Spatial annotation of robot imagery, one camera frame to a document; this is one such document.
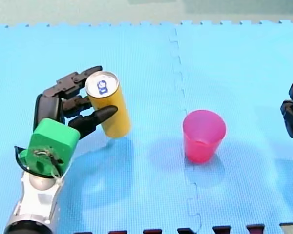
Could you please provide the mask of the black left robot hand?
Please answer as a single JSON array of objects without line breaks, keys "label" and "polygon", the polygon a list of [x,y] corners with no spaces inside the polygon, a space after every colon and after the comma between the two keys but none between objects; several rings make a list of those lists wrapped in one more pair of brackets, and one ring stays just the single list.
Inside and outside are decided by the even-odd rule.
[{"label": "black left robot hand", "polygon": [[92,107],[88,97],[79,95],[80,90],[85,87],[86,79],[91,74],[102,69],[99,65],[81,73],[73,72],[57,80],[54,86],[39,94],[35,103],[33,128],[36,129],[44,118],[62,124],[65,124],[66,118],[73,118],[68,126],[78,130],[82,139],[94,132],[98,125],[110,119],[118,111],[115,105],[108,105],[87,116],[80,115],[80,112]]}]

